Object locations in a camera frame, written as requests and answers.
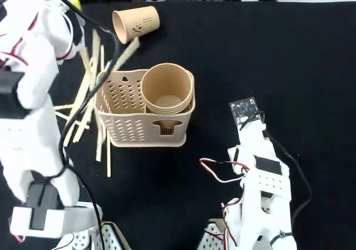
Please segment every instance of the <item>wooden skewer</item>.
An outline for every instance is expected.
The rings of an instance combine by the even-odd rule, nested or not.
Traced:
[[[101,151],[102,151],[102,133],[98,131],[98,138],[96,141],[96,161],[101,162]]]
[[[69,120],[69,116],[66,116],[66,115],[62,114],[61,112],[55,111],[55,115],[60,117],[60,118],[65,119],[65,120]],[[84,129],[89,129],[88,125],[83,125],[83,123],[81,123],[79,121],[75,121],[75,124],[84,126]]]
[[[105,62],[105,56],[104,56],[104,45],[101,45],[100,49],[100,71],[104,71],[104,62]]]
[[[55,110],[62,110],[62,109],[70,109],[72,107],[73,107],[72,104],[64,104],[64,105],[61,105],[61,106],[54,106],[53,108]]]
[[[88,104],[88,106],[85,110],[85,113],[83,115],[82,121],[80,122],[81,125],[79,125],[78,130],[77,130],[76,134],[74,135],[73,143],[79,142],[80,138],[82,137],[83,132],[84,132],[84,126],[88,122],[90,122],[91,113],[93,112],[93,109],[94,109],[94,103],[93,103],[93,101],[89,101],[89,104]]]
[[[106,66],[105,66],[105,68],[104,68],[104,71],[107,71],[108,67],[110,66],[110,63],[111,63],[111,61],[108,61],[108,62],[106,63]]]
[[[111,141],[110,141],[110,135],[109,132],[107,131],[106,133],[106,158],[107,158],[107,177],[111,177]]]
[[[112,71],[118,71],[123,64],[136,52],[136,50],[140,47],[140,41],[138,37],[135,37],[130,45],[125,49],[125,51],[118,58],[115,66]]]
[[[80,84],[76,99],[74,100],[73,107],[69,114],[68,119],[73,117],[73,115],[75,114],[75,112],[78,110],[78,108],[80,107],[80,105],[83,103],[83,101],[85,99],[85,96],[86,96],[88,88],[89,88],[89,74],[88,74],[88,72],[89,71],[86,71],[84,74],[83,81]],[[69,131],[67,133],[67,136],[64,141],[65,147],[67,147],[69,144],[69,141],[72,137],[73,130],[74,130],[74,125],[72,125],[72,127],[69,129]]]

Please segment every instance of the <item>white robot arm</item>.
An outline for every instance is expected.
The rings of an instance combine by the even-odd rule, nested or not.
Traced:
[[[277,158],[269,138],[264,137],[263,112],[258,111],[254,98],[230,106],[240,145],[228,153],[232,161],[245,164],[249,170],[240,182],[242,198],[224,209],[228,249],[296,250],[291,233],[289,168]],[[236,174],[241,169],[233,164]]]
[[[58,64],[84,46],[83,20],[60,0],[8,0],[2,12],[0,160],[9,188],[26,205],[14,208],[11,233],[60,238],[95,227],[91,204],[78,202],[73,172],[65,170],[45,188],[32,176],[54,176],[63,168],[48,90]]]

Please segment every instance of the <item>red wire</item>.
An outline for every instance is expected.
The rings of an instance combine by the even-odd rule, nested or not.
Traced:
[[[36,24],[37,22],[37,19],[38,19],[38,13],[36,14],[36,16],[34,17],[33,21],[31,22],[31,24],[29,25],[28,27],[28,31],[31,31],[34,27],[34,25]],[[19,44],[23,41],[22,37],[20,38],[20,40],[18,40],[18,42],[14,45],[14,47],[12,48],[11,50],[11,54],[15,54],[16,53],[16,50],[17,50],[17,47],[19,46]]]
[[[56,60],[63,60],[63,59],[66,59],[66,57],[71,53],[72,51],[72,48],[73,48],[73,43],[71,45],[71,48],[69,49],[69,51],[62,57],[57,57]]]
[[[235,238],[234,238],[233,235],[231,234],[230,228],[229,228],[229,226],[228,226],[228,224],[227,224],[227,222],[226,222],[226,220],[225,220],[225,216],[222,217],[222,220],[224,221],[226,230],[228,231],[228,234],[229,234],[229,236],[231,237],[231,239],[233,240],[235,246],[238,246],[238,244],[236,243]]]
[[[225,161],[225,162],[218,162],[216,160],[213,160],[213,159],[208,159],[208,158],[200,158],[200,162],[204,162],[204,161],[207,161],[207,162],[213,162],[213,163],[217,163],[217,164],[234,164],[234,165],[240,165],[242,166],[243,168],[247,169],[247,170],[250,170],[250,168],[248,166],[246,166],[245,164],[243,163],[240,163],[240,162],[237,162],[237,161]]]
[[[209,234],[209,235],[215,237],[216,239],[219,239],[219,240],[221,240],[221,241],[223,240],[221,237],[218,236],[219,233],[212,233],[212,232],[208,231],[207,229],[205,230],[205,232],[206,232],[207,234]]]
[[[230,206],[233,206],[235,204],[238,204],[242,201],[243,199],[243,196],[241,196],[237,201],[233,202],[233,203],[230,203],[230,204],[226,204],[224,205],[223,207],[221,207],[222,211],[224,212],[224,210],[227,208],[227,207],[230,207]]]
[[[226,250],[226,230],[224,231],[224,240],[222,241],[222,244],[224,245],[224,250]]]

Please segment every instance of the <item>paper cup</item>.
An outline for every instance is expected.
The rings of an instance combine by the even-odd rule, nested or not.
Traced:
[[[188,107],[193,89],[190,72],[172,63],[152,67],[141,83],[146,107],[153,113],[163,115],[178,114]]]
[[[160,27],[160,17],[153,6],[112,12],[112,23],[121,43]]]

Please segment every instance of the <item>black cloth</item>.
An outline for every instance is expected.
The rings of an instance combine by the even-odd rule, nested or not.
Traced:
[[[84,10],[112,27],[114,9],[139,6],[144,4]],[[268,131],[297,157],[314,191],[295,223],[298,249],[354,249],[356,3],[155,7],[160,29],[142,37],[124,69],[182,65],[195,76],[196,109],[180,148],[113,148],[110,179],[105,162],[95,162],[96,128],[70,146],[103,218],[117,223],[132,249],[194,249],[207,220],[221,217],[220,202],[241,192],[237,184],[218,183],[198,160],[227,160],[227,148],[238,141],[229,102],[254,96],[266,112]],[[109,60],[113,44],[106,35],[101,39]],[[82,75],[78,57],[61,67],[51,90],[54,104],[73,102]],[[58,122],[63,127],[63,120]],[[278,154],[290,166],[294,209],[307,192],[293,164]],[[230,166],[215,169],[221,178],[233,177]],[[0,187],[0,248],[54,247],[53,240],[40,238],[16,245],[7,219],[19,203],[3,177]],[[88,201],[84,192],[81,200]]]

